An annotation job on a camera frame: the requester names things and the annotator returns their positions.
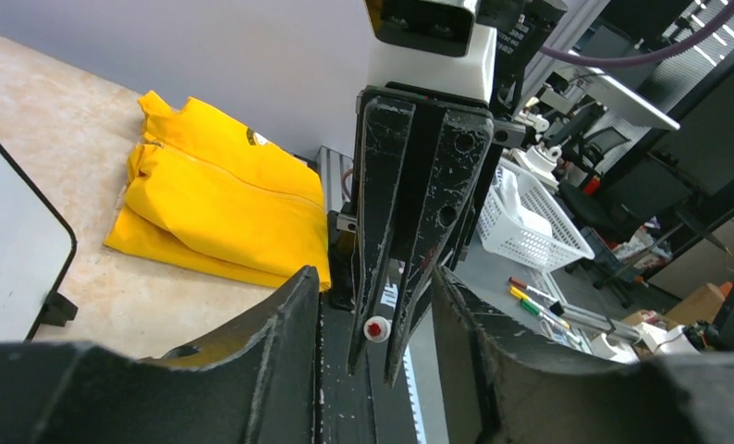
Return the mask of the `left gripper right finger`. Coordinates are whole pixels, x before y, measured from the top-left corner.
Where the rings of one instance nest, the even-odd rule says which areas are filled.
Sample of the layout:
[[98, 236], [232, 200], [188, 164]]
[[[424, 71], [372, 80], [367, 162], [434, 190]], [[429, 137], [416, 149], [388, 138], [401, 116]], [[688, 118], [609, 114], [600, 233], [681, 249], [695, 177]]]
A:
[[734, 352], [619, 364], [575, 351], [432, 274], [452, 443], [734, 443]]

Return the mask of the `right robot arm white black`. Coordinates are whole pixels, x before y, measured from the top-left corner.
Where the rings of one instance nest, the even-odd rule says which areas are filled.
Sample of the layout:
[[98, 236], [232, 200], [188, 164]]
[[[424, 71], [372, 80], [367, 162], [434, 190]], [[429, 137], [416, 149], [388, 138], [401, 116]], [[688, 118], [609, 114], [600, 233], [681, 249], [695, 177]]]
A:
[[345, 367], [366, 353], [392, 261], [404, 265], [385, 346], [393, 384], [436, 268], [475, 230], [525, 72], [567, 13], [562, 1], [369, 1], [375, 45], [356, 104], [349, 192], [330, 216], [333, 294], [351, 312]]

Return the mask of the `white whiteboard black frame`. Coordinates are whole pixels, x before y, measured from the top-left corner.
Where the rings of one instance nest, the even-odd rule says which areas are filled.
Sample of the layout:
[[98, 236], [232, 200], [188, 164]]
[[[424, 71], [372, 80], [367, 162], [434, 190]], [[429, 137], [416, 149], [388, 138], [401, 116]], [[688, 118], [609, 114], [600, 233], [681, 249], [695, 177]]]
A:
[[60, 290], [76, 252], [72, 227], [0, 143], [0, 342], [76, 318]]

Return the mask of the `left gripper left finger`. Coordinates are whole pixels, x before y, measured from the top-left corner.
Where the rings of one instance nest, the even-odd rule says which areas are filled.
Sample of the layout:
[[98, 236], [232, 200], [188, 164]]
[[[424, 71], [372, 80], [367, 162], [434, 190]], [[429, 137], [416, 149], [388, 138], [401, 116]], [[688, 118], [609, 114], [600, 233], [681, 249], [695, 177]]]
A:
[[0, 443], [310, 443], [318, 290], [305, 266], [162, 358], [0, 344]]

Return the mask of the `red white marker pen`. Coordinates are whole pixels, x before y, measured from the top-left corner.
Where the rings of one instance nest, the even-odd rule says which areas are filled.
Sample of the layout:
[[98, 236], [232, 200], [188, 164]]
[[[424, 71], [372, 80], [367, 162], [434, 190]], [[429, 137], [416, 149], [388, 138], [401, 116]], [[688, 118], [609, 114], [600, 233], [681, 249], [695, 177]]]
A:
[[392, 321], [380, 315], [370, 317], [362, 328], [364, 337], [372, 343], [387, 341], [391, 335], [391, 330]]

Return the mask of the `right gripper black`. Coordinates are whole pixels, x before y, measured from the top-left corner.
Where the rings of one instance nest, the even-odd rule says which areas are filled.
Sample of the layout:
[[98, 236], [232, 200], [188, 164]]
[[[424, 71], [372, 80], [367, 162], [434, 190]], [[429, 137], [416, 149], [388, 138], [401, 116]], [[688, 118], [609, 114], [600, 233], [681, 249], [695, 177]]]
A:
[[474, 231], [488, 177], [514, 127], [500, 107], [399, 83], [357, 99], [355, 152], [343, 228], [330, 231], [330, 302], [354, 311], [348, 372], [368, 342], [363, 328], [391, 260], [404, 264], [385, 358], [393, 386], [412, 317], [432, 268], [459, 254]]

